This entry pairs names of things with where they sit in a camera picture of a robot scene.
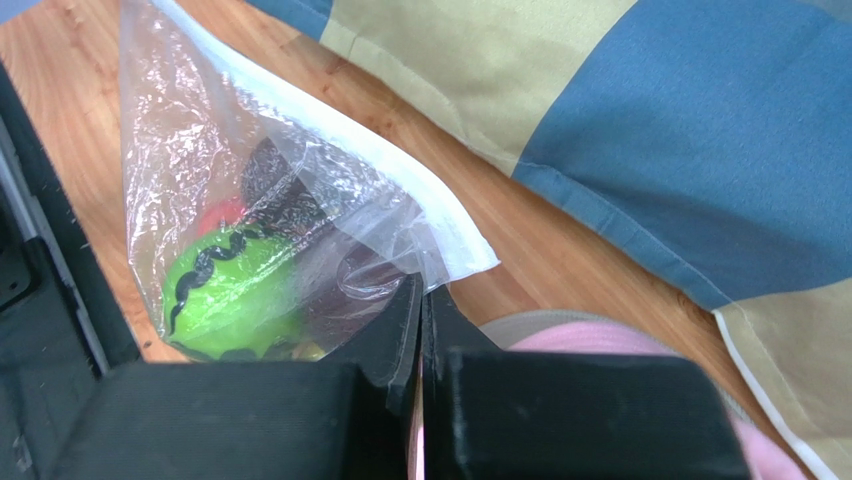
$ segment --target blue fabric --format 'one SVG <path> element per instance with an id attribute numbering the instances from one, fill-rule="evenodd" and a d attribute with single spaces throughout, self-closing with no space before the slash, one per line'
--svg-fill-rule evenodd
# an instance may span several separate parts
<path id="1" fill-rule="evenodd" d="M 319 41 L 328 24 L 333 0 L 248 0 L 248 3 Z"/>
<path id="2" fill-rule="evenodd" d="M 640 0 L 513 177 L 705 308 L 852 276 L 852 25 Z"/>
<path id="3" fill-rule="evenodd" d="M 40 0 L 0 0 L 0 23 L 5 23 Z"/>

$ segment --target black squiggle pattern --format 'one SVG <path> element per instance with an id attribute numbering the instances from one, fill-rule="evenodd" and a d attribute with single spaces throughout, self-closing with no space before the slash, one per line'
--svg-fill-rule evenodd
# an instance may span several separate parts
<path id="1" fill-rule="evenodd" d="M 198 252 L 195 258 L 195 264 L 192 270 L 184 273 L 178 279 L 175 286 L 175 299 L 177 304 L 172 308 L 169 314 L 169 335 L 175 333 L 175 322 L 181 310 L 186 306 L 186 301 L 189 299 L 189 291 L 194 288 L 201 288 L 213 276 L 215 265 L 214 260 L 233 260 L 242 254 L 246 249 L 246 239 L 257 240 L 266 238 L 269 232 L 265 230 L 257 231 L 251 229 L 236 230 L 228 237 L 230 243 L 228 248 L 212 245 Z"/>

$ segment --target red object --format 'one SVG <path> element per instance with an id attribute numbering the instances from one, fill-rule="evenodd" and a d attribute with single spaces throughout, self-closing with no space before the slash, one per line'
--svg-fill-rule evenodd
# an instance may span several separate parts
<path id="1" fill-rule="evenodd" d="M 198 236 L 204 236 L 213 230 L 234 225 L 246 215 L 246 206 L 239 198 L 225 200 L 204 212 L 198 226 Z"/>

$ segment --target black plastic part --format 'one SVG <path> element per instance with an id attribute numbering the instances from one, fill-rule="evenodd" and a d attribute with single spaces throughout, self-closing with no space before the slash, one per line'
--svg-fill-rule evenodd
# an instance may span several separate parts
<path id="1" fill-rule="evenodd" d="M 105 378 L 55 480 L 402 479 L 382 393 L 355 364 L 133 364 Z"/>
<path id="2" fill-rule="evenodd" d="M 0 312 L 0 478 L 36 480 L 59 454 L 97 372 L 47 246 L 31 240 L 12 254 L 39 281 Z"/>
<path id="3" fill-rule="evenodd" d="M 91 313 L 92 327 L 110 365 L 140 358 L 139 349 L 101 272 L 89 242 L 74 217 L 62 185 L 45 154 L 11 80 L 0 66 L 0 119 L 6 125 L 30 193 L 37 199 L 80 298 Z"/>
<path id="4" fill-rule="evenodd" d="M 425 473 L 426 478 L 449 478 L 448 471 L 456 465 L 452 442 L 447 442 L 454 425 L 450 404 L 441 401 L 448 355 L 460 348 L 495 353 L 501 350 L 459 311 L 447 287 L 423 298 L 420 328 Z"/>
<path id="5" fill-rule="evenodd" d="M 397 416 L 410 413 L 413 403 L 422 291 L 419 275 L 406 277 L 379 316 L 321 360 L 357 363 L 370 383 L 387 392 L 385 405 Z"/>
<path id="6" fill-rule="evenodd" d="M 0 312 L 23 298 L 34 282 L 32 268 L 21 252 L 16 233 L 0 208 Z"/>
<path id="7" fill-rule="evenodd" d="M 462 430 L 438 440 L 457 478 L 750 478 L 714 385 L 688 360 L 456 351 L 446 376 L 439 401 Z"/>

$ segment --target pink fabric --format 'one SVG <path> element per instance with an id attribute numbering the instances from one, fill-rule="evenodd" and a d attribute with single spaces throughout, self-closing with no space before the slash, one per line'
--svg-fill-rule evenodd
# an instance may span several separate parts
<path id="1" fill-rule="evenodd" d="M 674 355 L 651 337 L 615 322 L 575 322 L 552 327 L 516 343 L 510 350 L 626 355 Z M 733 419 L 752 476 L 759 480 L 799 480 L 798 465 L 753 425 Z"/>

